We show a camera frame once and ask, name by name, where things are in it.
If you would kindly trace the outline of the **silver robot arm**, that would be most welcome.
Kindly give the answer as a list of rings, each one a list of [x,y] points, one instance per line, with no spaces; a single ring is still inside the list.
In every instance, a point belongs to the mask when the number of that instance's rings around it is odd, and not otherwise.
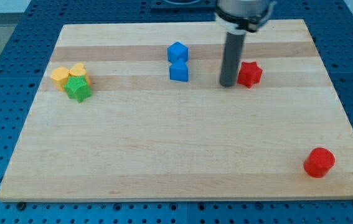
[[[247,33],[254,33],[270,19],[276,1],[218,0],[215,18],[226,30],[219,82],[224,87],[234,86]]]

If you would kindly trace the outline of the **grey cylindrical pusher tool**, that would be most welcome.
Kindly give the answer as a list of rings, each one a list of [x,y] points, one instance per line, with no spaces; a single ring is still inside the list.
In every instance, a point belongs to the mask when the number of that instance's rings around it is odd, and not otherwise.
[[[224,87],[234,86],[237,82],[238,67],[245,41],[245,34],[227,33],[219,82]]]

